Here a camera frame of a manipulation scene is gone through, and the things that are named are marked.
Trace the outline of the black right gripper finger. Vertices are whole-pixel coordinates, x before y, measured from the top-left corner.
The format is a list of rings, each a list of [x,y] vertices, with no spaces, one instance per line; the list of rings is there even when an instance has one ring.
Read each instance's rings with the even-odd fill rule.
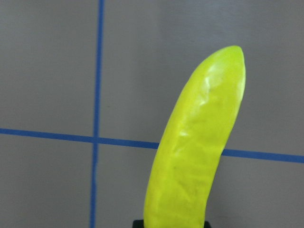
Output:
[[[208,221],[205,221],[201,225],[192,226],[190,223],[161,223],[148,225],[144,220],[134,220],[132,228],[212,228]]]

